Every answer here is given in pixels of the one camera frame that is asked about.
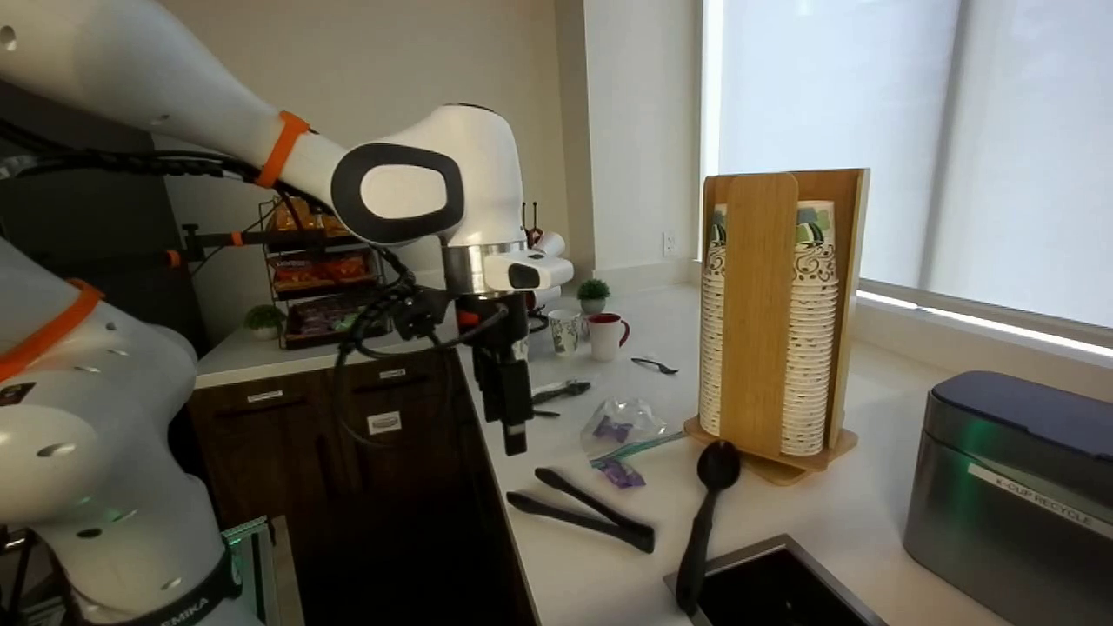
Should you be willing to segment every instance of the gray appliance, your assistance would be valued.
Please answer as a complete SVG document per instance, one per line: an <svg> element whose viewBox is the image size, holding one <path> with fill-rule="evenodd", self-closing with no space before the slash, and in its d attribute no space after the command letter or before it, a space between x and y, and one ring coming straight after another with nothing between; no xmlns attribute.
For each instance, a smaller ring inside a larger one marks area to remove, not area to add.
<svg viewBox="0 0 1113 626"><path fill-rule="evenodd" d="M1008 622L1113 622L1113 405L995 374L938 384L905 549Z"/></svg>

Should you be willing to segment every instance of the wall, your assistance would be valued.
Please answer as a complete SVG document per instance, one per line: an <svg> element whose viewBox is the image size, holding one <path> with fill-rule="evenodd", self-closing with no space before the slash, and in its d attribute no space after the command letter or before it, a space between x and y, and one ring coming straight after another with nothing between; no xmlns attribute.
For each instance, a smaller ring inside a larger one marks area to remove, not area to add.
<svg viewBox="0 0 1113 626"><path fill-rule="evenodd" d="M583 0L593 269L688 269L699 209L699 3Z"/></svg>
<svg viewBox="0 0 1113 626"><path fill-rule="evenodd" d="M555 0L236 0L165 7L263 100L340 143L367 143L440 100L499 112L521 153L524 199L565 235ZM180 224L244 229L269 195L231 182L165 182ZM434 241L402 251L439 275ZM259 251L222 251L193 280L205 323L231 332L269 299Z"/></svg>

